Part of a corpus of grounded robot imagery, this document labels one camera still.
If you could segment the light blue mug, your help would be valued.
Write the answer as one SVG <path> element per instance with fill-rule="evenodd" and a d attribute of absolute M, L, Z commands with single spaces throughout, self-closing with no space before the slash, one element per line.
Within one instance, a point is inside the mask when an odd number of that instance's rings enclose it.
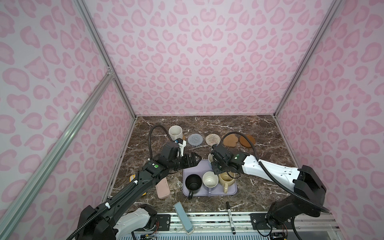
<path fill-rule="evenodd" d="M 214 157 L 213 157 L 212 154 L 208 155 L 208 160 L 209 160 L 210 163 L 214 162 Z"/>

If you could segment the blue woven round coaster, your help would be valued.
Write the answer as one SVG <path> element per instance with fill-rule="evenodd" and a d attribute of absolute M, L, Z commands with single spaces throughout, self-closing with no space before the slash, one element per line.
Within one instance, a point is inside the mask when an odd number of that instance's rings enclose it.
<path fill-rule="evenodd" d="M 194 146 L 194 147 L 200 146 L 202 142 L 203 142 L 203 136 L 200 134 L 191 134 L 188 137 L 188 143 L 191 146 Z"/>

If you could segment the white multicolour stitched coaster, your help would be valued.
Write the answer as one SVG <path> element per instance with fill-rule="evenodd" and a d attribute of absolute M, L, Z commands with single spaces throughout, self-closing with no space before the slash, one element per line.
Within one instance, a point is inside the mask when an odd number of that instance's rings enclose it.
<path fill-rule="evenodd" d="M 208 136 L 206 136 L 205 140 L 209 146 L 213 146 L 213 145 L 219 144 L 221 141 L 221 138 L 217 134 L 209 134 Z"/>

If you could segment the flower shaped cork coaster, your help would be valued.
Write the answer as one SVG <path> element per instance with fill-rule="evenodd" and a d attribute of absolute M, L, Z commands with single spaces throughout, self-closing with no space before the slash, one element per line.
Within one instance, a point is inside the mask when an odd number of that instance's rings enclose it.
<path fill-rule="evenodd" d="M 235 134 L 228 135 L 223 140 L 223 145 L 226 147 L 234 148 L 237 146 L 239 138 Z"/>

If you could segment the white speckled mug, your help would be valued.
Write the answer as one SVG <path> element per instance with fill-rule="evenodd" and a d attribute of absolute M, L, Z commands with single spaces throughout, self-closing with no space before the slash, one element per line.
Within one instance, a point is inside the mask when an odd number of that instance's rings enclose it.
<path fill-rule="evenodd" d="M 184 136 L 182 127 L 178 125 L 171 126 L 169 128 L 169 135 L 173 141 L 176 139 L 182 139 Z"/>

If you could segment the round brown cork coaster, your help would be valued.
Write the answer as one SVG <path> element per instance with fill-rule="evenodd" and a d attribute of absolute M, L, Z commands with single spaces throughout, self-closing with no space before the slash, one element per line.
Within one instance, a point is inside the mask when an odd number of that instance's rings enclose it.
<path fill-rule="evenodd" d="M 256 140 L 251 135 L 246 135 L 246 138 L 244 136 L 240 136 L 239 142 L 243 147 L 251 148 L 256 143 Z"/>

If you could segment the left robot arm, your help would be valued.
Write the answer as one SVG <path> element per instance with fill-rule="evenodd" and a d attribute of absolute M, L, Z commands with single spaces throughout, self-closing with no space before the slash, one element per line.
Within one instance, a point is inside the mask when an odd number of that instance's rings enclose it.
<path fill-rule="evenodd" d="M 134 202 L 171 172 L 196 167 L 201 160 L 197 153 L 182 153 L 178 143 L 167 142 L 120 192 L 96 208 L 82 210 L 77 229 L 67 239 L 116 240 L 119 230 L 115 226 Z"/>

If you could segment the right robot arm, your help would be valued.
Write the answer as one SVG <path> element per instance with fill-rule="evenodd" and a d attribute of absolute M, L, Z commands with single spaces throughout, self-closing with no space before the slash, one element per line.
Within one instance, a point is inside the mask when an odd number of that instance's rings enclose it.
<path fill-rule="evenodd" d="M 216 175 L 252 175 L 271 181 L 289 193 L 288 197 L 271 204 L 265 216 L 265 222 L 271 228 L 278 228 L 300 214 L 317 218 L 321 213 L 329 212 L 324 207 L 327 189 L 309 166 L 285 167 L 248 153 L 230 151 L 221 144 L 212 147 L 211 155 L 214 158 L 212 168 Z"/>

